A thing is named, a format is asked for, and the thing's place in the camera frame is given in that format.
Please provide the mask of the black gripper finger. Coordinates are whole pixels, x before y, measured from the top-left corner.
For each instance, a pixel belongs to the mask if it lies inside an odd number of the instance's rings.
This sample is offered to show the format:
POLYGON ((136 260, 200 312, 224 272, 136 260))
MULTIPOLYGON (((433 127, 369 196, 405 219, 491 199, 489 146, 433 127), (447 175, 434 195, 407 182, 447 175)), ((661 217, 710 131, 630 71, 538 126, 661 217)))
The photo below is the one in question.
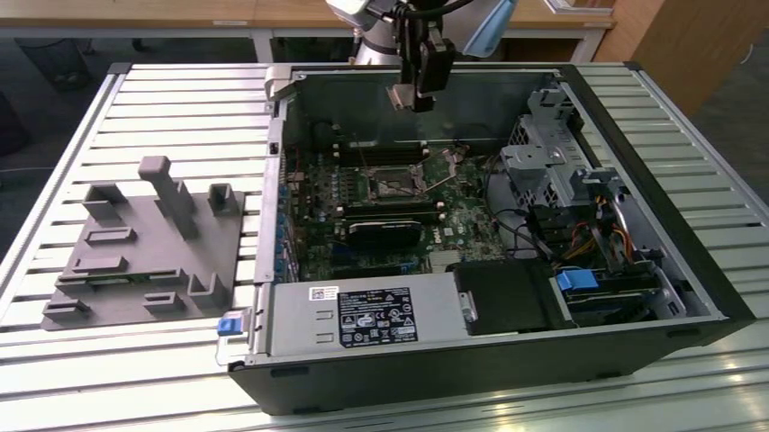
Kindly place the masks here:
POLYGON ((453 65, 453 42, 437 37, 419 45, 419 61, 414 81, 415 113, 425 113, 434 108, 434 94, 446 88, 453 65))
POLYGON ((417 24, 409 19, 399 19, 397 24, 397 42, 402 60, 399 83, 411 86, 415 84, 415 61, 419 59, 417 33, 417 24))

